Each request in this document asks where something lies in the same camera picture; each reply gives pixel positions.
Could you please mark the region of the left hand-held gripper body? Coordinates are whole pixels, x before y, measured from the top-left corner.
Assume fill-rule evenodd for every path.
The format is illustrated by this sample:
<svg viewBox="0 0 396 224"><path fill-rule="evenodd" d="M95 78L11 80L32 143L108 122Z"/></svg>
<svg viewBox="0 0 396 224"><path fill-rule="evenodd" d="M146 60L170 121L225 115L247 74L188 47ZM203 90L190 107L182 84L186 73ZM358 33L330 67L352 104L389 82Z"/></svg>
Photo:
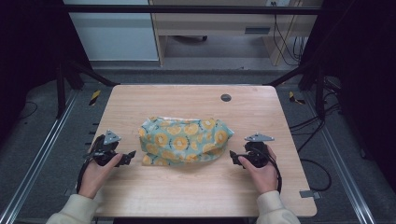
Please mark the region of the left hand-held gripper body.
<svg viewBox="0 0 396 224"><path fill-rule="evenodd" d="M120 141L120 137L110 130L98 136L92 144L89 157L94 159L100 166L105 166L116 155L115 149Z"/></svg>

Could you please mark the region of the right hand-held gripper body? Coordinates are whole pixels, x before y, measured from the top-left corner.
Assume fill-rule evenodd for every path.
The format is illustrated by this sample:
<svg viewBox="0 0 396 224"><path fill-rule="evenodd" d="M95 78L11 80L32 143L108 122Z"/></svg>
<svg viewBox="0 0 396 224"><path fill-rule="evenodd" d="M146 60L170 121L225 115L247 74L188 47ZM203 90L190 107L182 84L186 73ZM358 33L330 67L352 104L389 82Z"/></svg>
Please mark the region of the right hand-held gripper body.
<svg viewBox="0 0 396 224"><path fill-rule="evenodd" d="M273 157L270 155L266 141L274 141L275 138L261 133L255 133L245 138L245 150L247 159L256 168L262 168L268 162L274 163Z"/></svg>

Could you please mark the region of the green cloth with yellow flowers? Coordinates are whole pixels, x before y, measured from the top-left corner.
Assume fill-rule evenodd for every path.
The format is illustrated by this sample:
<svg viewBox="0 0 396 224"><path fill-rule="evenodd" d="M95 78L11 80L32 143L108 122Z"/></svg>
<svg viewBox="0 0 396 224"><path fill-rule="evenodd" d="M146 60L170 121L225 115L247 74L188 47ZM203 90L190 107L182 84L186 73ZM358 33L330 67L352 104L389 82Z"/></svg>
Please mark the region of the green cloth with yellow flowers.
<svg viewBox="0 0 396 224"><path fill-rule="evenodd" d="M139 128L144 165L180 165L213 161L226 148L233 131L220 119L152 117Z"/></svg>

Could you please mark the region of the person's right hand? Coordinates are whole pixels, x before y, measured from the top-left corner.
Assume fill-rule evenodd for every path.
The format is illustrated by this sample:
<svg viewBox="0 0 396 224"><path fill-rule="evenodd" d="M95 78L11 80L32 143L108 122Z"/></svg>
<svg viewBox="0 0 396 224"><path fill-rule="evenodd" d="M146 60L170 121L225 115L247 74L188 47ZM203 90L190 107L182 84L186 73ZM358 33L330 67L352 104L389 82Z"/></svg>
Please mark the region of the person's right hand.
<svg viewBox="0 0 396 224"><path fill-rule="evenodd" d="M261 168L257 168L244 157L239 157L238 160L250 174L253 183L260 194L277 190L277 171L271 162Z"/></svg>

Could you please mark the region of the person's left hand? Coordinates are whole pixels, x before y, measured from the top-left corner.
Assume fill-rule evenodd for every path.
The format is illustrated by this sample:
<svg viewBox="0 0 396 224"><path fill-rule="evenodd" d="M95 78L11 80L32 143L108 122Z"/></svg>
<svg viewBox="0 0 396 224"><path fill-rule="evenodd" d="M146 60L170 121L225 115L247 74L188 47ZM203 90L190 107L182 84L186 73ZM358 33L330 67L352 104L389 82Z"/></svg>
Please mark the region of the person's left hand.
<svg viewBox="0 0 396 224"><path fill-rule="evenodd" d="M100 166L96 161L91 161L82 176L78 194L93 199L121 158L121 154L116 154L105 166Z"/></svg>

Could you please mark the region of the yellow and black tape strip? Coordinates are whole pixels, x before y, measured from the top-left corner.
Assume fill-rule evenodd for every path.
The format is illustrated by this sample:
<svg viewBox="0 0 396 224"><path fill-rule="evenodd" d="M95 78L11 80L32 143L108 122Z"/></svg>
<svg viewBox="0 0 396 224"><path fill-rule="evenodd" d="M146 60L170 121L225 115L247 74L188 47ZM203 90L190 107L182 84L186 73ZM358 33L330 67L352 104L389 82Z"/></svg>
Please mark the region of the yellow and black tape strip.
<svg viewBox="0 0 396 224"><path fill-rule="evenodd" d="M293 91L289 91L289 99L290 99L290 102L292 102L292 103L296 103L298 105L305 105L305 100L296 99Z"/></svg>
<svg viewBox="0 0 396 224"><path fill-rule="evenodd" d="M95 105L95 103L96 103L96 101L97 101L97 99L98 99L100 93L101 93L100 90L96 90L96 91L93 92L92 98L91 98L91 100L89 101L89 105Z"/></svg>

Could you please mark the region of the black metal stand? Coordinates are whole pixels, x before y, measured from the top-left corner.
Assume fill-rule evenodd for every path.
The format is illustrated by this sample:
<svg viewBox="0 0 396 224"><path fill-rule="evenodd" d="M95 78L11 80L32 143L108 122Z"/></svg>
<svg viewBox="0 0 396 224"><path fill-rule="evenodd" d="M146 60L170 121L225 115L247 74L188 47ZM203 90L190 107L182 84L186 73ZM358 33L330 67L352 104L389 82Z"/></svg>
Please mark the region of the black metal stand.
<svg viewBox="0 0 396 224"><path fill-rule="evenodd" d="M319 63L308 62L303 65L299 65L297 68L291 70L286 75L279 77L269 83L266 86L276 87L281 83L295 77L302 75L298 87L301 91L308 91L313 85L315 87L315 111L321 120L325 120L325 109L323 100L324 91L324 69Z"/></svg>
<svg viewBox="0 0 396 224"><path fill-rule="evenodd" d="M65 87L64 82L67 81L73 90L81 90L84 82L80 77L81 74L87 75L100 83L108 86L115 87L117 82L111 81L105 77L100 76L91 68L84 66L75 61L66 61L60 63L56 68L56 83L57 83L57 99L58 99L58 113L59 119L66 110Z"/></svg>

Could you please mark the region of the white cabinet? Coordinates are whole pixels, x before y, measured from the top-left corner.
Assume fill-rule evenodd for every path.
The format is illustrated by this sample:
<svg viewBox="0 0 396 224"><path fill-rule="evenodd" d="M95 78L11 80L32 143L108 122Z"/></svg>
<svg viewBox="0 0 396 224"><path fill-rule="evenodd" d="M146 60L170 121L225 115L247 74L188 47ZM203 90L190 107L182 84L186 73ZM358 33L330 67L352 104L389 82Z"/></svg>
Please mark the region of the white cabinet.
<svg viewBox="0 0 396 224"><path fill-rule="evenodd" d="M90 61L157 61L149 13L70 13Z"/></svg>

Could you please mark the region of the dark curtain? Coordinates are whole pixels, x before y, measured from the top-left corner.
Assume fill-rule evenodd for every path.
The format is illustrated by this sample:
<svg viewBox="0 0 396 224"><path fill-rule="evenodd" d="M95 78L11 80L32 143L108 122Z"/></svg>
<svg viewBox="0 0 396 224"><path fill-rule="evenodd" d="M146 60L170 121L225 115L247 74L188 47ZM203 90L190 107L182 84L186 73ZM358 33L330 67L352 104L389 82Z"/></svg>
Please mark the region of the dark curtain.
<svg viewBox="0 0 396 224"><path fill-rule="evenodd" d="M323 0L303 62L341 81L363 148L396 192L396 0Z"/></svg>
<svg viewBox="0 0 396 224"><path fill-rule="evenodd" d="M0 145L10 136L27 93L56 78L60 63L90 67L64 0L0 0Z"/></svg>

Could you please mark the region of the aluminium floor rail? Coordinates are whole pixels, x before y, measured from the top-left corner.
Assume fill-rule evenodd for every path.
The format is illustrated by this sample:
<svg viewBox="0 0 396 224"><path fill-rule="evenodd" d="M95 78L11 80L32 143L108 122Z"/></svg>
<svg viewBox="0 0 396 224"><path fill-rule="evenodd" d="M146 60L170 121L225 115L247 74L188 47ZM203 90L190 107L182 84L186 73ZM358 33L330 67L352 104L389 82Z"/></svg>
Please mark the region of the aluminium floor rail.
<svg viewBox="0 0 396 224"><path fill-rule="evenodd" d="M37 180L37 177L39 176L48 155L51 153L52 148L56 143L56 140L58 139L58 136L75 105L78 95L79 91L70 91L70 95L66 101L64 112L59 118L54 121L49 133L47 134L43 144L41 145L41 148L35 155L34 160L30 164L29 169L24 175L13 197L11 198L5 210L0 215L0 224L13 224L13 222L15 221L35 181Z"/></svg>
<svg viewBox="0 0 396 224"><path fill-rule="evenodd" d="M324 141L329 157L332 161L332 165L340 179L344 192L346 193L359 223L376 224L371 209L365 201L357 182L350 172L350 169L347 167L345 160L342 158L342 155L327 127L328 121L326 118L328 118L332 112L333 109L330 109L329 107L324 109L325 120L321 130L319 131L321 138Z"/></svg>

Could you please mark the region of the black horizontal frame bar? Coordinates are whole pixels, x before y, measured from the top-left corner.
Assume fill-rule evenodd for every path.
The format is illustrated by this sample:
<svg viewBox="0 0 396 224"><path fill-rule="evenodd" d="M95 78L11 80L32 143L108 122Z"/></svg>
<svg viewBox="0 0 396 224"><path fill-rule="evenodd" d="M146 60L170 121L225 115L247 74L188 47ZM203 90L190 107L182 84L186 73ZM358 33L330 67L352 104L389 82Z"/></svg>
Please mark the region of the black horizontal frame bar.
<svg viewBox="0 0 396 224"><path fill-rule="evenodd" d="M64 5L67 12L82 13L183 13L183 14L277 14L318 15L321 7L223 7L223 6L143 6Z"/></svg>

